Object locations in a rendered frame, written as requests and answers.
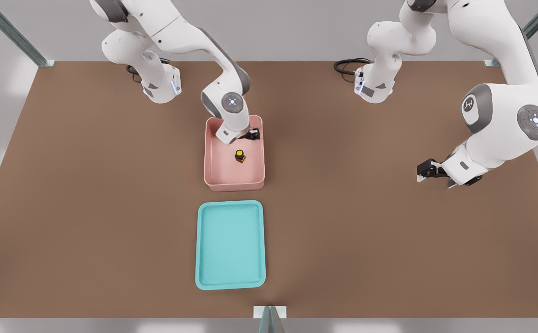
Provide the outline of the pale blue-green tray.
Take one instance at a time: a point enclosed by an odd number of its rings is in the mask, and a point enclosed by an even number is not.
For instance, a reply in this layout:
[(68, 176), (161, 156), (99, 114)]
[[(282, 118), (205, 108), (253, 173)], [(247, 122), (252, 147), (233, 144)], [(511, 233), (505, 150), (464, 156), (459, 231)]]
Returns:
[(265, 279), (262, 204), (257, 200), (203, 203), (197, 218), (197, 287), (257, 288)]

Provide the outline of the pink rectangular box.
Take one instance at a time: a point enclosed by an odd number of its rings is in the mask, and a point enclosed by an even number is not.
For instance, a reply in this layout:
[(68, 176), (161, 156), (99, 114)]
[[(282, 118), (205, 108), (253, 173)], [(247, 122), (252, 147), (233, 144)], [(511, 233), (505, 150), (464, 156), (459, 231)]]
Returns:
[[(238, 139), (227, 146), (216, 137), (222, 123), (222, 120), (214, 117), (206, 122), (205, 183), (215, 192), (260, 190), (265, 181), (263, 135), (258, 141)], [(234, 157), (238, 149), (243, 150), (246, 156), (242, 164)]]

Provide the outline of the silver frame post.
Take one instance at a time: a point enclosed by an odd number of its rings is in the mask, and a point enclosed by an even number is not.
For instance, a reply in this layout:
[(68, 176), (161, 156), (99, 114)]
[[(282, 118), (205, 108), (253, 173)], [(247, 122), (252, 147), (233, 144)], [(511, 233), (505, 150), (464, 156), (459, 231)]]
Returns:
[(258, 333), (285, 333), (282, 319), (287, 318), (286, 306), (254, 306), (253, 318), (260, 319)]
[(39, 68), (49, 68), (55, 65), (54, 60), (48, 60), (24, 37), (24, 35), (0, 12), (0, 31), (9, 38), (28, 58)]
[(522, 30), (528, 39), (532, 38), (538, 32), (538, 0), (506, 0), (506, 4), (514, 6), (515, 9), (522, 9), (528, 18)]

